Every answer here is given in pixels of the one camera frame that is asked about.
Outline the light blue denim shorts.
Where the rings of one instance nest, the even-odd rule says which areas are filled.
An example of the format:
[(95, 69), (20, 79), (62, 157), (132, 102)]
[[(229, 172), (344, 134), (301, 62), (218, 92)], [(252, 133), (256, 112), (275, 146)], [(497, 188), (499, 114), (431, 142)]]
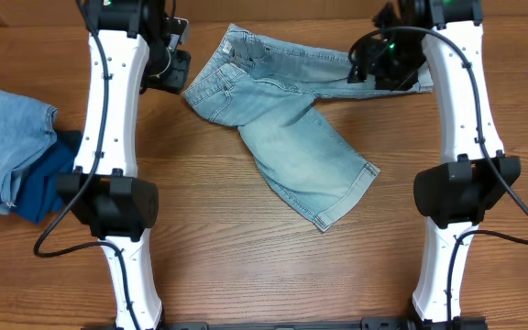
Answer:
[(352, 210), (380, 171), (314, 109), (318, 99), (390, 96), (373, 76), (349, 83), (347, 54), (232, 24), (185, 101), (238, 130), (270, 188), (322, 232)]

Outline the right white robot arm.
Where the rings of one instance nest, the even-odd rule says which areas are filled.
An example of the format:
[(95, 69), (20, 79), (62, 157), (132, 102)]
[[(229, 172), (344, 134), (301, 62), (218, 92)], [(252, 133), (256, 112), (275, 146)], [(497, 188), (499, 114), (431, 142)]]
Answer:
[(374, 79), (377, 90), (403, 92), (430, 78), (441, 123), (441, 163), (419, 172), (414, 202), (425, 218), (420, 279), (400, 329), (485, 329), (464, 317), (459, 295), (470, 245), (485, 213), (520, 176), (490, 111), (482, 60), (479, 1), (387, 3), (377, 32), (350, 49), (349, 83)]

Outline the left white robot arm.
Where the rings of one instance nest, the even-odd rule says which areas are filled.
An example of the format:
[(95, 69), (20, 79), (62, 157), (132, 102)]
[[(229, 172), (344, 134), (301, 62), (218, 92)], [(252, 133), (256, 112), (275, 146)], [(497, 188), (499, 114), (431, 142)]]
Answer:
[(155, 184), (138, 176), (136, 125), (147, 89), (179, 94), (191, 56), (178, 47), (189, 23), (165, 0), (80, 1), (89, 32), (90, 86), (77, 156), (57, 191), (103, 250), (116, 303), (113, 329), (163, 329), (149, 251), (158, 218)]

